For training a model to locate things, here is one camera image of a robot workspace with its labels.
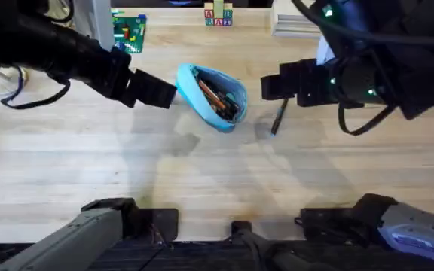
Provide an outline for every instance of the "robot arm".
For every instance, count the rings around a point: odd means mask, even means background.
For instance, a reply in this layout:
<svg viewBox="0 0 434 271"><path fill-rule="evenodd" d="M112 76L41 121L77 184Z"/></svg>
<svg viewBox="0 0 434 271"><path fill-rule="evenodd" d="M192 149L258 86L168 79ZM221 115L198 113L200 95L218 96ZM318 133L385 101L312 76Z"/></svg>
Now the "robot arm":
<svg viewBox="0 0 434 271"><path fill-rule="evenodd" d="M434 260L434 214L366 194L350 209L302 209L297 224L310 242L381 245Z"/></svg>
<svg viewBox="0 0 434 271"><path fill-rule="evenodd" d="M361 135L399 108L412 120L434 106L434 0L317 0L296 8L318 25L335 55L281 64L261 79L263 99L297 95L299 106L338 104L341 129ZM347 128L346 109L382 104L362 128Z"/></svg>
<svg viewBox="0 0 434 271"><path fill-rule="evenodd" d="M169 108L176 88L143 71L131 72L131 56L57 25L44 15L48 0L0 0L0 67L24 66L46 72L61 84L83 81L108 99L133 107Z"/></svg>

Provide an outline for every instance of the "wooden table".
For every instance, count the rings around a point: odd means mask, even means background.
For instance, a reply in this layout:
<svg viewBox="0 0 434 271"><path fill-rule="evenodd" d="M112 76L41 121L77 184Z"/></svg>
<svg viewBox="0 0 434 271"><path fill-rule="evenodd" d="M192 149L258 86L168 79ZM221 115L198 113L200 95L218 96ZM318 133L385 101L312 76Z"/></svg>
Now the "wooden table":
<svg viewBox="0 0 434 271"><path fill-rule="evenodd" d="M180 240L223 239L233 220L292 238L301 208L351 206L367 192L434 212L434 109L411 122L396 112L353 137L340 131L335 105L292 100L271 138L280 102L261 99L259 79L281 62L314 57L316 40L271 37L265 9L236 9L231 28L205 27L199 9L127 11L149 17L133 67L169 82L183 62L222 70L247 87L246 119L223 134L180 97L170 110L129 109L76 81L54 105L0 105L0 242L38 241L89 201L119 196L178 208ZM59 88L32 73L21 100ZM352 111L348 121L360 125L379 110Z"/></svg>

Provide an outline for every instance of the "pencil case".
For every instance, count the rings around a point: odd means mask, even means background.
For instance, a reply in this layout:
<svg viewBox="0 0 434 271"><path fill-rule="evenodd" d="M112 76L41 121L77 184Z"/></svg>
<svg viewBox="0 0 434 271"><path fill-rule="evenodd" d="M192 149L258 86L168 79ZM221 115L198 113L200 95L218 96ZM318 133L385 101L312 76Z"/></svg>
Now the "pencil case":
<svg viewBox="0 0 434 271"><path fill-rule="evenodd" d="M202 80L209 81L217 86L225 95L237 104L237 113L231 120L220 117L212 109L205 94L199 87L195 75ZM247 111L246 88L236 79L215 69L195 64L181 64L177 71L177 91L187 103L210 126L220 132L232 132L235 125L243 120Z"/></svg>

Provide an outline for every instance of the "black cable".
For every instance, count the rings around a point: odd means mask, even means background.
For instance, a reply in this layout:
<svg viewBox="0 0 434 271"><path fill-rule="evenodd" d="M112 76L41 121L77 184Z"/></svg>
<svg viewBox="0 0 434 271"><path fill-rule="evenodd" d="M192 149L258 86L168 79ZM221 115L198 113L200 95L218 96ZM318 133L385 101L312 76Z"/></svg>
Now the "black cable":
<svg viewBox="0 0 434 271"><path fill-rule="evenodd" d="M149 265L154 259L155 259L155 257L157 257L162 251L163 251L163 249L164 249L165 247L162 247L161 249L159 249L157 252L155 252L151 257L150 257L150 259L148 259L139 269L138 269L138 271L143 271L144 270L144 268L146 268L147 267L147 265Z"/></svg>
<svg viewBox="0 0 434 271"><path fill-rule="evenodd" d="M66 0L68 2L68 15L66 15L66 17L64 18L53 18L53 17L49 17L46 15L42 15L44 18L50 20L51 22L54 23L67 23L70 20L73 19L73 16L75 15L75 3L73 2L74 0Z"/></svg>
<svg viewBox="0 0 434 271"><path fill-rule="evenodd" d="M348 38L357 40L370 41L378 44L407 44L407 45L420 45L420 46L434 46L434 37L427 36L404 36L404 35L387 35L387 34L374 34L363 31L348 29L338 24L329 22L319 15L312 12L302 0L292 0L296 8L311 22L319 27L337 32Z"/></svg>
<svg viewBox="0 0 434 271"><path fill-rule="evenodd" d="M61 99L61 97L63 97L68 92L68 90L69 90L69 88L71 86L71 83L70 83L70 81L68 79L52 78L58 84L64 85L64 87L58 93L56 93L55 95L53 95L52 97L43 99L41 101L28 102L28 103L22 104L22 105L10 105L9 102L13 101L14 98L16 98L18 95L20 95L21 90L23 90L23 83L24 83L23 82L23 71L18 66L14 66L14 68L19 73L18 88L9 97L6 97L6 98L4 98L4 99L1 100L1 104L5 105L5 106L7 106L9 108L12 108L12 109L23 110L23 109L30 109L30 108L35 108L35 107L38 107L38 106L43 106L43 105L49 105L49 104L54 103L57 100Z"/></svg>

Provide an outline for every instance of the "gray robot arm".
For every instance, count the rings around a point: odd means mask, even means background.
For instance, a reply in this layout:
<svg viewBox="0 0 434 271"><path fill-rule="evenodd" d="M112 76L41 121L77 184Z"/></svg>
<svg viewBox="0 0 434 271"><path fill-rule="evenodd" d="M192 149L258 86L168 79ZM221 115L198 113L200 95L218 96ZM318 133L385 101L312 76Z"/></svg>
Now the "gray robot arm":
<svg viewBox="0 0 434 271"><path fill-rule="evenodd" d="M368 193L348 209L302 209L296 223L311 242L381 245L434 260L434 214Z"/></svg>

